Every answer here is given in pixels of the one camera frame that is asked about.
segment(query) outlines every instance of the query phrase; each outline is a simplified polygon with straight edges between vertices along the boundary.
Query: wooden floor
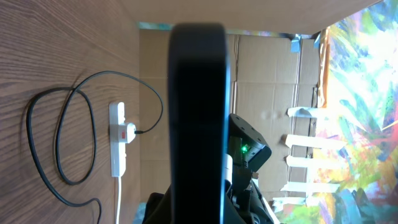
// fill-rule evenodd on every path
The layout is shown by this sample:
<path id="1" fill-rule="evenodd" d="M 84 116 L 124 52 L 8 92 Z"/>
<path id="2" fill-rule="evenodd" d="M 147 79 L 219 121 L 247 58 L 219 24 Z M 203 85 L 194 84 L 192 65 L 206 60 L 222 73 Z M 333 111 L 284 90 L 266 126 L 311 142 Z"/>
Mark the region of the wooden floor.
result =
<path id="1" fill-rule="evenodd" d="M 98 206 L 71 208 L 47 190 L 27 143 L 25 106 L 40 91 L 72 86 L 92 73 L 117 70 L 139 76 L 139 31 L 132 5 L 125 0 L 0 0 L 0 223 L 96 223 Z M 139 85 L 109 75 L 83 91 L 95 112 L 98 154 L 89 179 L 63 183 L 55 171 L 53 134 L 67 93 L 42 98 L 33 114 L 39 159 L 47 177 L 65 198 L 85 202 L 98 197 L 101 223 L 113 223 L 117 182 L 111 177 L 108 105 L 123 100 L 126 119 L 139 121 Z M 88 108 L 76 96 L 61 137 L 65 174 L 81 179 L 92 156 Z M 127 146 L 120 223 L 131 223 L 140 197 L 139 138 Z"/>

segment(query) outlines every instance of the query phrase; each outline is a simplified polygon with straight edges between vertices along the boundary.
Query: black cable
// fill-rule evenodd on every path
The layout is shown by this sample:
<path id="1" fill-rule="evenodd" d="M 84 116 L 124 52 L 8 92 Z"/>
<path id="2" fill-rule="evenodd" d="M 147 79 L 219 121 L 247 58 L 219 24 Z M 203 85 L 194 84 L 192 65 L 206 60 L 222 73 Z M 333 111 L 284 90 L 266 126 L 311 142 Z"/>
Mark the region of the black cable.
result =
<path id="1" fill-rule="evenodd" d="M 115 72 L 115 71 L 103 71 L 103 72 L 98 72 L 98 73 L 96 73 L 96 74 L 90 75 L 88 78 L 84 79 L 81 83 L 79 83 L 79 84 L 76 86 L 76 88 L 71 88 L 71 87 L 60 87 L 60 88 L 52 88 L 52 89 L 43 91 L 43 92 L 41 92 L 41 93 L 35 95 L 35 96 L 29 101 L 29 103 L 28 103 L 29 106 L 28 106 L 27 114 L 26 114 L 26 131 L 27 131 L 27 138 L 28 138 L 28 142 L 29 142 L 30 152 L 32 153 L 33 161 L 35 162 L 37 171 L 39 172 L 40 177 L 42 178 L 44 184 L 45 184 L 45 185 L 47 186 L 47 188 L 51 191 L 51 193 L 53 193 L 54 196 L 55 196 L 57 199 L 59 199 L 59 201 L 63 202 L 65 205 L 68 205 L 68 206 L 71 206 L 71 207 L 82 207 L 82 206 L 88 205 L 89 203 L 91 203 L 91 202 L 93 202 L 93 201 L 96 201 L 96 202 L 98 203 L 98 206 L 99 206 L 99 215 L 98 215 L 98 221 L 97 221 L 97 223 L 100 223 L 100 220 L 101 220 L 101 213 L 102 213 L 101 202 L 100 202 L 100 200 L 99 200 L 98 198 L 92 198 L 92 199 L 88 200 L 87 202 L 83 202 L 83 203 L 73 203 L 73 202 L 70 202 L 70 201 L 68 201 L 67 199 L 63 198 L 63 197 L 55 190 L 55 188 L 53 187 L 53 185 L 50 183 L 50 181 L 49 181 L 48 178 L 46 177 L 46 175 L 45 175 L 45 173 L 44 173 L 44 170 L 43 170 L 42 166 L 40 165 L 39 158 L 37 157 L 36 148 L 35 148 L 35 144 L 34 144 L 33 131 L 32 131 L 32 113 L 33 113 L 33 109 L 34 109 L 34 106 L 35 106 L 36 102 L 37 102 L 39 99 L 41 99 L 41 97 L 43 97 L 43 96 L 45 96 L 45 95 L 48 95 L 48 94 L 51 94 L 51 93 L 56 92 L 56 91 L 72 91 L 72 92 L 69 94 L 69 97 L 67 98 L 67 100 L 65 101 L 65 105 L 64 105 L 64 107 L 62 108 L 62 112 L 61 112 L 60 119 L 59 119 L 59 122 L 58 122 L 58 127 L 57 127 L 57 132 L 56 132 L 56 138 L 55 138 L 55 158 L 56 158 L 56 161 L 57 161 L 57 169 L 58 169 L 58 172 L 59 172 L 61 178 L 63 179 L 63 181 L 65 181 L 65 182 L 66 182 L 67 184 L 69 184 L 69 185 L 76 185 L 76 184 L 80 184 L 80 183 L 84 182 L 84 181 L 88 178 L 88 176 L 90 176 L 91 172 L 92 172 L 93 169 L 94 169 L 94 163 L 95 163 L 95 157 L 96 157 L 96 130 L 95 130 L 94 112 L 93 112 L 93 108 L 92 108 L 92 106 L 91 106 L 90 100 L 88 99 L 87 95 L 84 94 L 84 93 L 83 93 L 82 91 L 80 91 L 79 89 L 81 88 L 81 86 L 83 86 L 86 82 L 88 82 L 88 81 L 91 80 L 92 78 L 95 78 L 95 77 L 98 77 L 98 76 L 101 76 L 101 75 L 104 75 L 104 74 L 115 74 L 115 75 L 120 75 L 120 76 L 124 76 L 124 77 L 127 77 L 127 78 L 131 78 L 131 79 L 133 79 L 133 80 L 135 80 L 135 81 L 137 81 L 137 82 L 139 82 L 139 83 L 145 85 L 146 87 L 150 88 L 150 89 L 159 97 L 159 100 L 160 100 L 160 104 L 161 104 L 161 106 L 162 106 L 162 109 L 161 109 L 161 111 L 160 111 L 160 116 L 159 116 L 158 120 L 157 120 L 156 123 L 155 123 L 152 127 L 150 127 L 148 130 L 145 130 L 145 131 L 136 131 L 136 134 L 143 134 L 143 133 L 146 133 L 146 132 L 152 130 L 152 129 L 157 125 L 157 123 L 160 121 L 160 119 L 161 119 L 161 117 L 162 117 L 162 115 L 163 115 L 164 106 L 163 106 L 163 100 L 162 100 L 162 98 L 160 97 L 160 95 L 159 95 L 150 85 L 148 85 L 148 84 L 145 83 L 144 81 L 142 81 L 142 80 L 140 80 L 140 79 L 138 79 L 138 78 L 136 78 L 136 77 L 134 77 L 134 76 L 127 75 L 127 74 L 121 73 L 121 72 Z M 66 115 L 66 112 L 67 112 L 69 103 L 70 103 L 72 97 L 74 96 L 74 94 L 75 94 L 76 92 L 79 93 L 82 97 L 84 97 L 84 99 L 86 100 L 87 105 L 88 105 L 88 107 L 89 107 L 89 109 L 90 109 L 91 125 L 92 125 L 92 129 L 93 129 L 94 147 L 93 147 L 93 160 L 92 160 L 92 163 L 91 163 L 91 166 L 90 166 L 89 171 L 88 171 L 87 174 L 84 176 L 84 178 L 82 178 L 82 179 L 79 180 L 79 181 L 74 182 L 74 181 L 69 180 L 69 179 L 65 176 L 65 174 L 63 173 L 63 170 L 62 170 L 62 167 L 61 167 L 61 162 L 60 162 L 59 144 L 60 144 L 60 136 L 61 136 L 61 130 L 62 130 L 63 119 L 65 118 L 65 115 Z"/>

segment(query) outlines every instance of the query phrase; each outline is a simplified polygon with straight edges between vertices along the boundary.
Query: colorful painting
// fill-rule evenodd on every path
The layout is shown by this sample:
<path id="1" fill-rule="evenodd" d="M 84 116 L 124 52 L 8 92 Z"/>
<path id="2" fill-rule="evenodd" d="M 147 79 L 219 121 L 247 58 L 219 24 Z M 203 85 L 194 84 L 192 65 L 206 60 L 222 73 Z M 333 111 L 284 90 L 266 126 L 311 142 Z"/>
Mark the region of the colorful painting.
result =
<path id="1" fill-rule="evenodd" d="M 317 137 L 346 141 L 314 149 L 346 169 L 318 169 L 315 182 L 340 184 L 314 194 L 316 206 L 284 205 L 282 223 L 398 223 L 398 0 L 386 0 L 330 27 L 328 109 Z"/>

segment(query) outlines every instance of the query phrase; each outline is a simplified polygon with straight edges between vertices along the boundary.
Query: white cable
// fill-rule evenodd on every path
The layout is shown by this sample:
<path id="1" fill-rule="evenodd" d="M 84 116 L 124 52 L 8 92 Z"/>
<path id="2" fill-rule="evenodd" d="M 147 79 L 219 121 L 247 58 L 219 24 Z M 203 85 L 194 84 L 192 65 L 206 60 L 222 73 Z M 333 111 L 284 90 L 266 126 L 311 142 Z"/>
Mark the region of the white cable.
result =
<path id="1" fill-rule="evenodd" d="M 119 224 L 119 215 L 120 215 L 120 201 L 122 197 L 122 177 L 118 177 L 119 180 L 119 190 L 118 190 L 118 210 L 116 211 L 116 224 Z"/>

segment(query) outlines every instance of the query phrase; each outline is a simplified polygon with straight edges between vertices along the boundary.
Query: white power strip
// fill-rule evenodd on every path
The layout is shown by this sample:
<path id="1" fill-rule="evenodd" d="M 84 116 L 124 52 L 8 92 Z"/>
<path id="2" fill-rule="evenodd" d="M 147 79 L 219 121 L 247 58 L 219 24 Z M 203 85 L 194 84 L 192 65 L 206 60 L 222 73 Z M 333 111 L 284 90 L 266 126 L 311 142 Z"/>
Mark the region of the white power strip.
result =
<path id="1" fill-rule="evenodd" d="M 133 123 L 124 123 L 124 120 L 124 103 L 109 104 L 112 177 L 121 177 L 126 171 L 126 144 L 136 137 L 136 126 Z"/>

